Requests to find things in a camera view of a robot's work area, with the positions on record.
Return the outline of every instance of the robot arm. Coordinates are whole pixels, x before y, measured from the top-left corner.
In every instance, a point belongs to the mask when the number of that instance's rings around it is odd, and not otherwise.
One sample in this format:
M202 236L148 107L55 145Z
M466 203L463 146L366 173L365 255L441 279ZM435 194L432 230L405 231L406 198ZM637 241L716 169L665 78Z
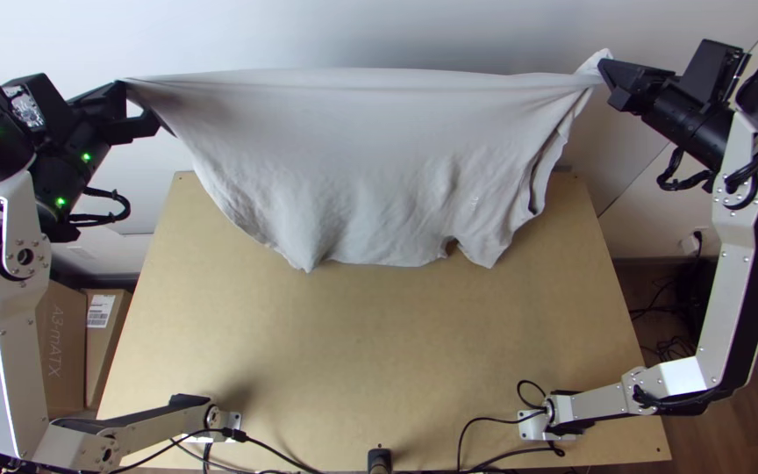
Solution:
M637 367L592 391L553 391L547 417L519 424L525 440L575 439L596 421L650 414L697 414L750 375L758 348L758 71L733 111L726 98L747 62L738 48L705 41L683 76L619 61L599 67L610 103L674 141L663 189L700 183L713 200L722 241L697 354ZM113 145L156 133L146 112L125 114L126 91L112 83L64 101L44 75L0 86L0 453L70 470L110 471L122 456L169 437L213 431L201 441L229 441L238 413L206 397L175 395L167 406L112 420L49 420L33 325L47 287L52 241L72 241L77 227L118 216L73 216L77 199ZM683 151L706 170L672 179Z
M721 239L696 354L651 368L635 367L591 391L553 391L547 417L519 424L526 440L573 440L596 421L654 414L694 415L747 384L758 351L758 70L726 101L747 58L738 48L705 40L682 77L603 60L609 104L640 116L677 146L657 178L664 190L704 184ZM686 151L706 167L671 179Z
M71 210L82 194L100 194L88 184L112 146L154 135L160 126L150 111L128 118L125 100L123 83L69 101L45 75L0 87L0 454L110 471L123 456L172 436L206 434L196 440L223 442L218 430L240 426L238 413L221 413L209 398L190 395L112 420L48 419L34 311L48 286L51 242L73 241L79 226L126 215Z

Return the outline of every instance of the barcode label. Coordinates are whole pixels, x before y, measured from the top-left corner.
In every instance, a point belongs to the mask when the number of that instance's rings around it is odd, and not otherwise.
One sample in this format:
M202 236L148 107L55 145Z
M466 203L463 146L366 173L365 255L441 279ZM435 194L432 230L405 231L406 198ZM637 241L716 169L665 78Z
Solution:
M115 295L95 295L92 297L87 311L87 327L99 329L107 327L107 322L110 321L110 311L112 311L115 301Z

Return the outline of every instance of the cardboard box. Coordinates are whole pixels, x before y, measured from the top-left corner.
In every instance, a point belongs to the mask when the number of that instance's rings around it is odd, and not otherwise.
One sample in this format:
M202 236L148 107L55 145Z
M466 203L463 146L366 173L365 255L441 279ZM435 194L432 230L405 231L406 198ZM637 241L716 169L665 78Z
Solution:
M83 292L89 302L86 405L90 410L98 410L133 295L125 290Z
M40 368L51 418L83 411L87 298L49 282L37 304Z

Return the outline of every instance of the white t-shirt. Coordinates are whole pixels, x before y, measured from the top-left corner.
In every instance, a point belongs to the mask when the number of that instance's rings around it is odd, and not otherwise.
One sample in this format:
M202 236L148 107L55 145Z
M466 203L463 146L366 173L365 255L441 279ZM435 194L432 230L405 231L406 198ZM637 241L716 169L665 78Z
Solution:
M275 69L127 79L221 211L305 271L492 267L546 184L607 50L573 75Z

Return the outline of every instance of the mdf board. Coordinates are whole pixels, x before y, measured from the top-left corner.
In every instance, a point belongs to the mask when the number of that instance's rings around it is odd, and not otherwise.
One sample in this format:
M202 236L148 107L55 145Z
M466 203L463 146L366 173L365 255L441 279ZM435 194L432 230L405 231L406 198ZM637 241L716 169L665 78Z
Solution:
M552 176L546 210L493 269L460 251L420 268L327 262L312 273L242 233L193 173L175 176L99 410L101 418L211 396L252 437L320 470L365 470L380 443L399 470L450 470L476 416L516 419L520 379L588 390L642 365L583 181ZM467 433L467 467L534 447L515 426ZM669 459L658 417L599 423L503 468ZM200 446L192 446L200 452ZM131 463L156 450L125 459ZM214 460L294 470L248 444ZM199 468L178 449L151 466Z

